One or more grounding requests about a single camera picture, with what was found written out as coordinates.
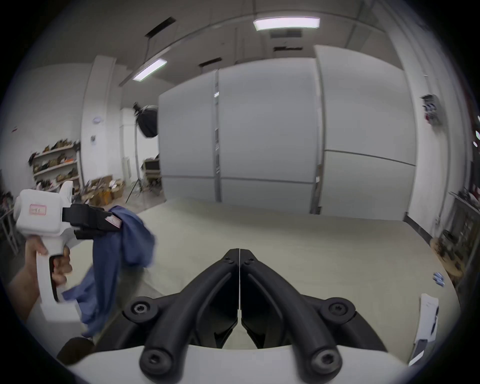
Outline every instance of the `finger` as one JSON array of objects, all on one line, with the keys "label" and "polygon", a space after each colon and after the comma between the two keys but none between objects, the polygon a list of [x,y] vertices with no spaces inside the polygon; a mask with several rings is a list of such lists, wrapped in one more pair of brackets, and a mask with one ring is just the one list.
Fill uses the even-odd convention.
[{"label": "finger", "polygon": [[48,255],[48,251],[45,248],[45,245],[43,245],[40,236],[29,236],[25,244],[25,253],[36,256],[37,252],[45,256]]},{"label": "finger", "polygon": [[59,257],[53,260],[54,267],[61,267],[70,264],[70,257]]},{"label": "finger", "polygon": [[72,271],[72,266],[70,264],[61,265],[59,267],[53,268],[53,273],[64,275],[66,273],[70,273]]},{"label": "finger", "polygon": [[67,282],[67,278],[64,275],[58,275],[56,273],[52,273],[52,280],[57,284],[57,285],[62,285]]}]

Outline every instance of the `hanging item on wall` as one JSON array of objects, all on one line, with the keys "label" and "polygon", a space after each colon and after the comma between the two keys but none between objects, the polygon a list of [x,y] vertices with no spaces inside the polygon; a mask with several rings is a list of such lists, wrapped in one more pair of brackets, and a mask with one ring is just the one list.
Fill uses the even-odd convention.
[{"label": "hanging item on wall", "polygon": [[430,125],[441,125],[441,107],[440,101],[435,95],[425,95],[422,96],[423,100],[423,112],[425,114],[425,119]]}]

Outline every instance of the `ceiling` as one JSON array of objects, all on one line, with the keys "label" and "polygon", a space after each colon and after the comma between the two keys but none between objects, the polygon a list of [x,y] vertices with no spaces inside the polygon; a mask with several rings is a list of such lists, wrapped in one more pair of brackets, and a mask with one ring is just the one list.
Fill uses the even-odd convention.
[{"label": "ceiling", "polygon": [[[269,31],[255,30],[255,14],[315,15],[320,17],[320,28],[304,29],[301,37],[271,38]],[[168,17],[176,22],[151,38],[147,52],[145,34]],[[208,28],[228,19],[232,20],[219,28]],[[102,0],[69,6],[32,48],[22,70],[92,62],[98,54],[116,57],[117,63],[133,70],[146,57],[201,28],[206,30],[162,55],[168,63],[156,77],[178,84],[202,71],[244,61],[314,57],[315,44],[360,51],[401,68],[390,40],[362,0]],[[274,47],[302,50],[274,51]],[[198,66],[217,57],[222,61],[203,69]]]}]

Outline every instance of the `softbox light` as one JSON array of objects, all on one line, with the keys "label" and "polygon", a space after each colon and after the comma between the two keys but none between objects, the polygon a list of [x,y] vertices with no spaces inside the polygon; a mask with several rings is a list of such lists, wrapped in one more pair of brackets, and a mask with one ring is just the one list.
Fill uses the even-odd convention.
[{"label": "softbox light", "polygon": [[156,128],[156,117],[158,113],[158,107],[155,105],[146,105],[140,108],[138,103],[133,105],[135,110],[135,118],[137,120],[138,127],[142,131],[145,137],[155,137],[158,134]]}]

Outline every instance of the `pink label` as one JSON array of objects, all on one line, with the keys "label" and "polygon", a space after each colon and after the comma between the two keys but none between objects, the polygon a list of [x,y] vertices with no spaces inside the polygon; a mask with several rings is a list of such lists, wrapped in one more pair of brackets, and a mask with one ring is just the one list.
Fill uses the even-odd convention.
[{"label": "pink label", "polygon": [[30,204],[29,213],[31,215],[45,216],[47,214],[47,206],[46,205]]}]

